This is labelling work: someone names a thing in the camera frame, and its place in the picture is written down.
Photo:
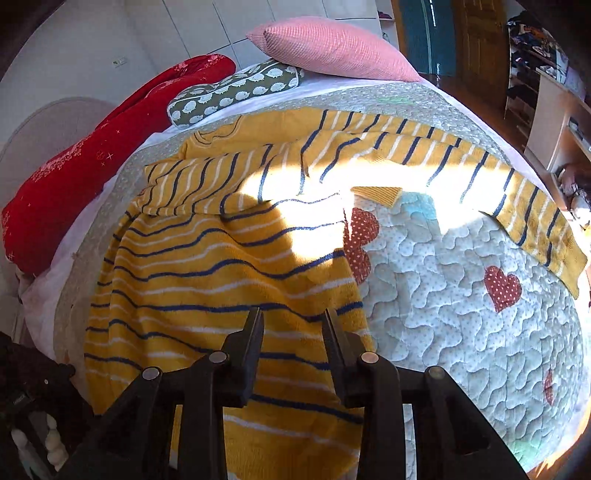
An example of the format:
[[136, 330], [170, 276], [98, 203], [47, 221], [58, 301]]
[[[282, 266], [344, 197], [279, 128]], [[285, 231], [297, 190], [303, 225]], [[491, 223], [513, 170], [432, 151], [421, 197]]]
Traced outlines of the white round headboard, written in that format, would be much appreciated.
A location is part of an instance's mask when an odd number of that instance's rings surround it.
[[1, 149], [1, 207], [40, 166], [90, 134], [114, 108], [104, 100], [67, 97], [26, 118]]

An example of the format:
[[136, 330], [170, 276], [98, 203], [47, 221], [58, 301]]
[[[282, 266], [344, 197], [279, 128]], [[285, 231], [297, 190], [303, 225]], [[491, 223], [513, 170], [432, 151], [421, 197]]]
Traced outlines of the white glossy wardrobe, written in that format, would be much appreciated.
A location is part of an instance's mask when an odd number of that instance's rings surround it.
[[238, 68], [263, 61], [266, 55], [246, 33], [264, 23], [301, 16], [345, 22], [399, 45], [388, 1], [152, 0], [125, 1], [123, 7], [158, 72], [208, 53], [222, 54]]

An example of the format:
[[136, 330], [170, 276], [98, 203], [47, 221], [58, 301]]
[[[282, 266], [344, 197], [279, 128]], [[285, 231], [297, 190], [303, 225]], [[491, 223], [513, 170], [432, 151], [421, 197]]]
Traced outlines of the beige wooden desk shelf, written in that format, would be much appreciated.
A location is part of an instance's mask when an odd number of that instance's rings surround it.
[[541, 71], [525, 158], [567, 216], [590, 226], [590, 107]]

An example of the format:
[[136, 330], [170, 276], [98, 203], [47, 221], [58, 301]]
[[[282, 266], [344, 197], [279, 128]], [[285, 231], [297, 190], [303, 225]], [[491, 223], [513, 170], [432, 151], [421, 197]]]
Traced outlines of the green sheep pattern bolster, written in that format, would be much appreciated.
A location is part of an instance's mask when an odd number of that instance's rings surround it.
[[304, 69], [268, 59], [221, 81], [198, 84], [179, 92], [166, 108], [172, 125], [184, 128], [245, 100], [297, 88]]

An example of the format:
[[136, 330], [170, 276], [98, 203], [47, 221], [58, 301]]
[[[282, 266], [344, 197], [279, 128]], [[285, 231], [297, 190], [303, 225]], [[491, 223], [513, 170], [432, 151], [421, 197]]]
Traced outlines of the red patterned blanket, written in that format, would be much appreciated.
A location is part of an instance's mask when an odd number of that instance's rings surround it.
[[45, 162], [2, 210], [7, 259], [26, 275], [47, 270], [61, 240], [104, 184], [151, 134], [170, 126], [170, 101], [187, 87], [215, 83], [235, 70], [235, 62], [221, 54], [174, 65], [142, 85], [89, 135]]

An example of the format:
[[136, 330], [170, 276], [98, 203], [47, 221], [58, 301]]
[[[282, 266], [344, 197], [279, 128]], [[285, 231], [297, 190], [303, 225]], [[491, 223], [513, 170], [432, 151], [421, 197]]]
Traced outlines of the pink textured pillow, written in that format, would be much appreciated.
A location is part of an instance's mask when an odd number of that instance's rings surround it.
[[386, 40], [337, 20], [297, 17], [245, 34], [267, 56], [304, 70], [355, 79], [416, 83], [422, 77]]

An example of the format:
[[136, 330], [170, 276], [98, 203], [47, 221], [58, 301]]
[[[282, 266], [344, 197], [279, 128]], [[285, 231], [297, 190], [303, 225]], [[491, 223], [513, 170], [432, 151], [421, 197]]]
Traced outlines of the brown wooden door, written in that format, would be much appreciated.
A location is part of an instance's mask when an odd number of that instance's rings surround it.
[[457, 73], [467, 89], [498, 111], [506, 105], [509, 37], [502, 1], [452, 2]]

